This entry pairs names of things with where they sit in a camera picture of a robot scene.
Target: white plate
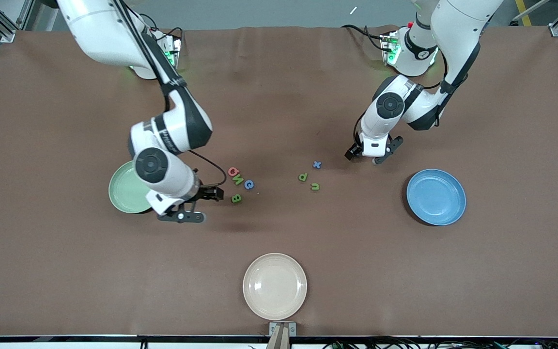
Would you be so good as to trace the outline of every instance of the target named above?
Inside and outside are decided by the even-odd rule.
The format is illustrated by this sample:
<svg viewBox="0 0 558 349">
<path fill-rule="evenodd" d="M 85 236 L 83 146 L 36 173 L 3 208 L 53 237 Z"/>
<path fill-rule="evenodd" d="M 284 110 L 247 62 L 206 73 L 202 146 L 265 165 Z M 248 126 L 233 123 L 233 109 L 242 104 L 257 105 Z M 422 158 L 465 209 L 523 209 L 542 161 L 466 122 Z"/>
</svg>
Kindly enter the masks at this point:
<svg viewBox="0 0 558 349">
<path fill-rule="evenodd" d="M 294 315 L 307 295 L 307 278 L 301 265 L 285 254 L 264 254 L 244 274 L 242 293 L 248 307 L 266 320 Z"/>
</svg>

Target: green plate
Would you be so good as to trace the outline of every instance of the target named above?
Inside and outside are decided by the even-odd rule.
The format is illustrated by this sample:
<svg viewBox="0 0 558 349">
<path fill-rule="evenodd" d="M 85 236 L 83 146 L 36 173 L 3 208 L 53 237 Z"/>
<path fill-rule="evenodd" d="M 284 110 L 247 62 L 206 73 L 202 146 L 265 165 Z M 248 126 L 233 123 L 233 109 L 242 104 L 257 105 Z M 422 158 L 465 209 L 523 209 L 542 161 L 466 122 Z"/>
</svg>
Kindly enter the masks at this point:
<svg viewBox="0 0 558 349">
<path fill-rule="evenodd" d="M 137 177 L 133 162 L 129 161 L 113 173 L 109 182 L 109 199 L 122 212 L 140 213 L 150 208 L 146 194 L 150 189 Z"/>
</svg>

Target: gray floor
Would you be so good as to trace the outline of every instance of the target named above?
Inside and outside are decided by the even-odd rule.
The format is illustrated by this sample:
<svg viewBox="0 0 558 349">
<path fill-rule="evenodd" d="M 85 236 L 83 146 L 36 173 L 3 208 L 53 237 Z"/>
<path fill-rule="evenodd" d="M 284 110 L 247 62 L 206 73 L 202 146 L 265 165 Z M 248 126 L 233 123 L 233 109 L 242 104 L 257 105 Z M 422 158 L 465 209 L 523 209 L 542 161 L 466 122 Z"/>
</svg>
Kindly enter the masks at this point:
<svg viewBox="0 0 558 349">
<path fill-rule="evenodd" d="M 525 2 L 529 7 L 536 0 Z M 133 9 L 153 17 L 159 27 L 179 26 L 185 30 L 246 26 L 339 27 L 344 24 L 376 27 L 403 25 L 415 16 L 408 0 L 146 0 Z M 506 26 L 517 14 L 515 1 L 504 0 L 490 25 Z M 558 0 L 552 0 L 529 17 L 535 26 L 552 22 L 556 15 Z M 63 18 L 58 16 L 53 30 L 67 29 Z"/>
</svg>

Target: round black joint cap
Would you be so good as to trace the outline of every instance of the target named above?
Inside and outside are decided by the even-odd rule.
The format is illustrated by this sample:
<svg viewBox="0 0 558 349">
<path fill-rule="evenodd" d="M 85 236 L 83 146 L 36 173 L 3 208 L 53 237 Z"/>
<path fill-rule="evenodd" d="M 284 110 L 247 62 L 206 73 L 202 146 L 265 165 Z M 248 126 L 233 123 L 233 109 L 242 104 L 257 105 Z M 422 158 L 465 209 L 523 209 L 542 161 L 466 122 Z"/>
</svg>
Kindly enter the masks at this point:
<svg viewBox="0 0 558 349">
<path fill-rule="evenodd" d="M 168 160 L 159 148 L 147 148 L 141 151 L 135 161 L 137 175 L 146 182 L 159 183 L 167 173 Z"/>
<path fill-rule="evenodd" d="M 397 93 L 383 93 L 376 101 L 376 109 L 383 119 L 393 119 L 403 112 L 403 100 Z"/>
</svg>

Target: table surface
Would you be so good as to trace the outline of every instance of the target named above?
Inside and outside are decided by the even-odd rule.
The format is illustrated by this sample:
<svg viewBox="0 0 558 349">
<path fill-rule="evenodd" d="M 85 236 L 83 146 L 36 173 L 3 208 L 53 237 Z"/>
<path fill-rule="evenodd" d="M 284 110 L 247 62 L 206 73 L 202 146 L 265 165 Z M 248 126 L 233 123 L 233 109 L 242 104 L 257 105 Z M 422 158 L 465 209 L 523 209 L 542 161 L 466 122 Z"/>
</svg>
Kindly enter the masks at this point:
<svg viewBox="0 0 558 349">
<path fill-rule="evenodd" d="M 188 32 L 185 46 L 179 68 L 215 128 L 200 152 L 255 181 L 223 186 L 237 205 L 199 203 L 200 225 L 124 214 L 107 195 L 130 160 L 128 129 L 162 111 L 155 81 L 91 61 L 69 33 L 1 46 L 0 335 L 265 333 L 242 277 L 269 252 L 307 274 L 290 318 L 301 335 L 558 335 L 558 38 L 547 28 L 488 28 L 441 126 L 399 125 L 405 141 L 381 166 L 343 157 L 393 74 L 361 35 L 243 28 Z M 405 186 L 425 168 L 463 184 L 457 223 L 409 214 Z"/>
</svg>

